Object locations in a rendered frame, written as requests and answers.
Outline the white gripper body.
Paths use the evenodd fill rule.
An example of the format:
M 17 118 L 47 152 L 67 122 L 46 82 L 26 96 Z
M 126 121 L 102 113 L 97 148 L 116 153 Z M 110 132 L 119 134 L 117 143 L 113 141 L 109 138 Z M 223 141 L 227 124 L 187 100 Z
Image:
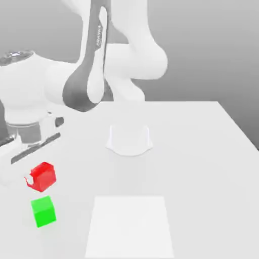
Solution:
M 0 146 L 0 185 L 8 185 L 30 174 L 31 170 L 53 160 L 60 143 L 60 133 L 55 133 L 33 147 L 21 143 L 21 138 L 9 137 L 9 143 Z

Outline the small red cube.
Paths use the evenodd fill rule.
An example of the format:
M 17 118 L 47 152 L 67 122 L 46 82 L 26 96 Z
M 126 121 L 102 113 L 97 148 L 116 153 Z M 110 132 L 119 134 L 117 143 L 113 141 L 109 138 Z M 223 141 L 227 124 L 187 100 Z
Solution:
M 25 177 L 27 186 L 39 192 L 45 191 L 56 182 L 54 166 L 47 162 L 37 165 L 29 175 L 32 177 L 33 183 L 29 183 L 28 178 Z

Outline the small green cube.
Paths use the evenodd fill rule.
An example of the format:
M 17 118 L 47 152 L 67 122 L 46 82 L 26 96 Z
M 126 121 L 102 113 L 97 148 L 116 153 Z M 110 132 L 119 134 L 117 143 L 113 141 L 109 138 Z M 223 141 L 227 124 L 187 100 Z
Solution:
M 31 207 L 38 228 L 56 221 L 55 208 L 50 196 L 32 200 Z

